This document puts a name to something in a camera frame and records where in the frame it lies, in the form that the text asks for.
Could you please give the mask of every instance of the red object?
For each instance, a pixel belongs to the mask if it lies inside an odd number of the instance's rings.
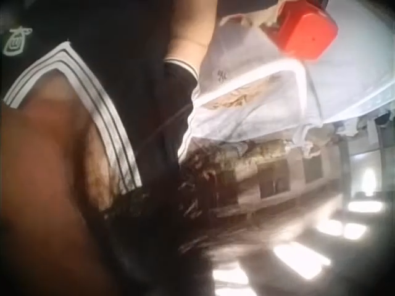
[[[262,29],[286,55],[304,60],[319,58],[338,34],[335,21],[306,0],[285,2],[278,25]]]

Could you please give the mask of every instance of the skin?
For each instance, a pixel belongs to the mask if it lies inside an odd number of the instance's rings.
[[[178,0],[168,57],[197,71],[212,37],[217,2]],[[76,205],[76,154],[84,153],[89,202],[116,195],[99,134],[68,81],[43,76],[20,110],[2,103],[1,219],[5,258],[29,294],[117,295]]]

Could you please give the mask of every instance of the embroidered logo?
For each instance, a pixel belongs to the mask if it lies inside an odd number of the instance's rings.
[[[23,28],[19,27],[18,29],[11,29],[10,33],[12,35],[8,39],[2,53],[5,56],[13,57],[21,54],[23,49],[25,48],[25,39],[26,36],[29,35],[33,29],[31,28]]]

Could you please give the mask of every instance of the white logo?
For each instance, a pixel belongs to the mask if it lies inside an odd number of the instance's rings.
[[[12,35],[8,39],[2,53],[5,56],[13,57],[21,54],[25,47],[25,37],[29,35],[33,30],[31,28],[19,27],[18,29],[11,29]]]

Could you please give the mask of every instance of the bright light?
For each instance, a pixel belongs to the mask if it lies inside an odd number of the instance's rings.
[[[355,223],[347,223],[344,227],[344,237],[346,239],[357,240],[360,239],[366,231],[366,226]]]
[[[330,236],[343,236],[346,239],[357,240],[365,233],[367,227],[361,224],[346,223],[344,226],[338,220],[328,220],[320,223],[317,230]]]
[[[247,274],[241,269],[238,262],[220,266],[213,270],[212,277],[215,281],[232,282],[235,284],[248,284]]]
[[[362,191],[366,196],[373,196],[377,188],[376,174],[371,168],[368,168],[362,178]]]
[[[273,249],[276,256],[305,279],[313,279],[331,261],[323,255],[297,243],[278,245]]]
[[[257,296],[251,288],[232,289],[219,288],[215,290],[217,296]]]
[[[378,213],[383,209],[383,203],[376,200],[361,200],[350,202],[347,208],[350,212]]]

